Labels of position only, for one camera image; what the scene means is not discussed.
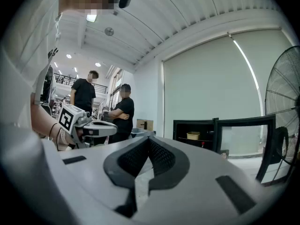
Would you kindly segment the black balcony railing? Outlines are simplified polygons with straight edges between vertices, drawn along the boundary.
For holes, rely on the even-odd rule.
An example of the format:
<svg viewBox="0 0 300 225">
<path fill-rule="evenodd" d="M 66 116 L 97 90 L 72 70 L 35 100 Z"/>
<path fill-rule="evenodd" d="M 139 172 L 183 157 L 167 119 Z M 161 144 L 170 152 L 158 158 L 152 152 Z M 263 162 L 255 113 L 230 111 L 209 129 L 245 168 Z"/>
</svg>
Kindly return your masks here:
<svg viewBox="0 0 300 225">
<path fill-rule="evenodd" d="M 60 75 L 57 73 L 54 73 L 56 82 L 59 84 L 64 84 L 67 86 L 72 86 L 75 81 L 77 80 L 76 78 L 72 78 L 70 76 L 65 76 L 65 75 Z M 103 93 L 106 94 L 106 92 L 108 91 L 108 87 L 107 86 L 103 86 L 97 83 L 91 83 L 95 89 L 96 93 Z"/>
</svg>

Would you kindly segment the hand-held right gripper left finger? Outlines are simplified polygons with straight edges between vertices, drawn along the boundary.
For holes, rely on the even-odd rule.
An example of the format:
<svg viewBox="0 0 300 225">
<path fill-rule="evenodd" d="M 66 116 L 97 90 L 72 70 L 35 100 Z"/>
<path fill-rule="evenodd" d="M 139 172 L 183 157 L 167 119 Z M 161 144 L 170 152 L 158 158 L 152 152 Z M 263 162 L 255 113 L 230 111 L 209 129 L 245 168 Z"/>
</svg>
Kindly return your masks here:
<svg viewBox="0 0 300 225">
<path fill-rule="evenodd" d="M 125 219 L 116 209 L 129 204 L 130 190 L 112 183 L 104 170 L 107 156 L 139 145 L 146 137 L 87 149 L 58 152 L 43 140 L 54 182 L 73 219 Z"/>
</svg>

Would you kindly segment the black wrist band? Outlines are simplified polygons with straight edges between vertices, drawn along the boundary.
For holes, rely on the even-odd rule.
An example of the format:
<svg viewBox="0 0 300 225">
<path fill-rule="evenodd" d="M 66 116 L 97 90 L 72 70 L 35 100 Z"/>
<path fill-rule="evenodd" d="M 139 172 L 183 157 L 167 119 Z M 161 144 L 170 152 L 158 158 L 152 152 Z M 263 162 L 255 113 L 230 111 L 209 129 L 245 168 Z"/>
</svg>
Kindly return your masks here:
<svg viewBox="0 0 300 225">
<path fill-rule="evenodd" d="M 58 125 L 58 123 L 53 124 L 50 129 L 49 139 L 56 139 L 59 130 L 60 130 L 60 126 Z"/>
</svg>

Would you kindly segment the person's white shirt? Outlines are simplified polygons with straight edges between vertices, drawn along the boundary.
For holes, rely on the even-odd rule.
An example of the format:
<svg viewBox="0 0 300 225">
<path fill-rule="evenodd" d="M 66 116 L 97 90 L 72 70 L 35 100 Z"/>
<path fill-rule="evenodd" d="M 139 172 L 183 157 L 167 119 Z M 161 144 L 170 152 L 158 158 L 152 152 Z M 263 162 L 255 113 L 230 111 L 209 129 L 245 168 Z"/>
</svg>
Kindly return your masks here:
<svg viewBox="0 0 300 225">
<path fill-rule="evenodd" d="M 30 96 L 60 39 L 59 0 L 26 0 L 0 39 L 0 124 L 31 128 Z"/>
</svg>

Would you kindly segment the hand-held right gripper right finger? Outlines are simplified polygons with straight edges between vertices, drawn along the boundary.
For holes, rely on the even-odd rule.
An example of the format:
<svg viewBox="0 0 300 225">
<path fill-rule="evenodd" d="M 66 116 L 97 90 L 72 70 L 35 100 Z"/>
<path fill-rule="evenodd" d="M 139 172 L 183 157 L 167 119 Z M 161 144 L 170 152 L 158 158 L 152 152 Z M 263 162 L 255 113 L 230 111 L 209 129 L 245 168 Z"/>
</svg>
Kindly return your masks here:
<svg viewBox="0 0 300 225">
<path fill-rule="evenodd" d="M 141 225 L 267 225 L 259 218 L 278 200 L 283 185 L 264 187 L 243 170 L 212 151 L 162 138 L 190 161 L 175 187 L 148 191 L 154 172 L 149 160 L 135 180 Z"/>
</svg>

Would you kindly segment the grey roller blind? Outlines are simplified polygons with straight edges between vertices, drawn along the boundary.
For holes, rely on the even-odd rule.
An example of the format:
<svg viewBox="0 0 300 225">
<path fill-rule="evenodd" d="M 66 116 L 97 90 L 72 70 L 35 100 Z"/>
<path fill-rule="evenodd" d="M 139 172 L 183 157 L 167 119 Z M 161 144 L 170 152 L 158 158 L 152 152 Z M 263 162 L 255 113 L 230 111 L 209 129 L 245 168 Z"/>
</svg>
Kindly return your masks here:
<svg viewBox="0 0 300 225">
<path fill-rule="evenodd" d="M 254 117 L 264 116 L 264 100 L 271 69 L 292 45 L 281 30 L 255 30 L 233 34 L 235 47 L 243 58 L 254 94 L 248 97 Z"/>
</svg>

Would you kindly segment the cardboard box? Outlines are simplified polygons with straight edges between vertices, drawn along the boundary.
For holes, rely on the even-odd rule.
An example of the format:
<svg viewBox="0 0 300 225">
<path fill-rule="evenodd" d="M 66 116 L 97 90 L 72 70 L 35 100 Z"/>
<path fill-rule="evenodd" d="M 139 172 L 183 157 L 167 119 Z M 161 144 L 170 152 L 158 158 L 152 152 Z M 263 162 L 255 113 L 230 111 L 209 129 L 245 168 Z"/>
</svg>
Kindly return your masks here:
<svg viewBox="0 0 300 225">
<path fill-rule="evenodd" d="M 147 131 L 154 131 L 154 121 L 137 119 L 136 127 Z"/>
</svg>

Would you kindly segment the clear plastic box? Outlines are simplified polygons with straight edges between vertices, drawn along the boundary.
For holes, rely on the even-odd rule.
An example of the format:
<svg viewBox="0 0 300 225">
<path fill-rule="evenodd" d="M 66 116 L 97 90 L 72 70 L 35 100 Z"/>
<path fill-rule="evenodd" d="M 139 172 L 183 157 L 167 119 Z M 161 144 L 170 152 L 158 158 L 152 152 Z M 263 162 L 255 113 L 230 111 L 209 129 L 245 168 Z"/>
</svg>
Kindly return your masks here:
<svg viewBox="0 0 300 225">
<path fill-rule="evenodd" d="M 140 136 L 155 136 L 156 131 L 148 131 L 142 128 L 133 128 L 131 131 L 131 137 L 140 137 Z"/>
</svg>

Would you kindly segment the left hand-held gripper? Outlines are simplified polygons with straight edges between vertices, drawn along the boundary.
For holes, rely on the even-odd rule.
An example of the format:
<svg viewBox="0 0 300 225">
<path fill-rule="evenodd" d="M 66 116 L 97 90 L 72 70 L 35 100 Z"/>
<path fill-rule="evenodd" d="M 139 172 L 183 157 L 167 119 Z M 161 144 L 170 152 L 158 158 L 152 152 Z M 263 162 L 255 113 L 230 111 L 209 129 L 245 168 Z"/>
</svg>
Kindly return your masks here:
<svg viewBox="0 0 300 225">
<path fill-rule="evenodd" d="M 71 104 L 62 106 L 58 122 L 61 126 L 62 142 L 77 149 L 91 147 L 92 142 L 86 142 L 85 136 L 107 137 L 117 133 L 117 127 L 113 123 L 102 120 L 92 121 L 89 112 Z M 77 128 L 83 131 L 81 138 L 77 134 Z"/>
</svg>

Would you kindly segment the person's left forearm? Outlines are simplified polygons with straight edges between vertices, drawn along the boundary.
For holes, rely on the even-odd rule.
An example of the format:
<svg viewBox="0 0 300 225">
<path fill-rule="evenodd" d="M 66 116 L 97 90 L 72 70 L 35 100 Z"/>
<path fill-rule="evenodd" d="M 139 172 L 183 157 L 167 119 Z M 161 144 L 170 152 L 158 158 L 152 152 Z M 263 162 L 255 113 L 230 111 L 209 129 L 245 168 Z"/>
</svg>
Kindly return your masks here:
<svg viewBox="0 0 300 225">
<path fill-rule="evenodd" d="M 35 104 L 34 98 L 35 94 L 32 93 L 30 96 L 30 115 L 32 129 L 43 136 L 49 137 L 50 129 L 53 124 L 57 123 L 57 120 L 49 115 L 41 105 Z M 53 139 L 56 145 L 59 145 L 59 143 L 64 143 L 64 140 L 62 140 L 61 138 L 62 131 L 63 130 L 60 126 L 60 130 L 57 134 L 56 139 Z"/>
</svg>

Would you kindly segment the black standing fan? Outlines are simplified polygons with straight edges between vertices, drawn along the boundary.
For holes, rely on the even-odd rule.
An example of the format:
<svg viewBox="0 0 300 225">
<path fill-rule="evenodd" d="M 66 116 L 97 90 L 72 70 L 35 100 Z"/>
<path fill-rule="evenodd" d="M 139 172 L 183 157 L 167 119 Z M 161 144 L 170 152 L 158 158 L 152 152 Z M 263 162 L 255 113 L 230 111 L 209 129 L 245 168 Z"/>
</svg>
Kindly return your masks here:
<svg viewBox="0 0 300 225">
<path fill-rule="evenodd" d="M 265 92 L 265 115 L 257 121 L 267 126 L 267 140 L 257 179 L 271 172 L 268 187 L 286 182 L 300 162 L 300 45 L 285 50 L 271 69 Z"/>
</svg>

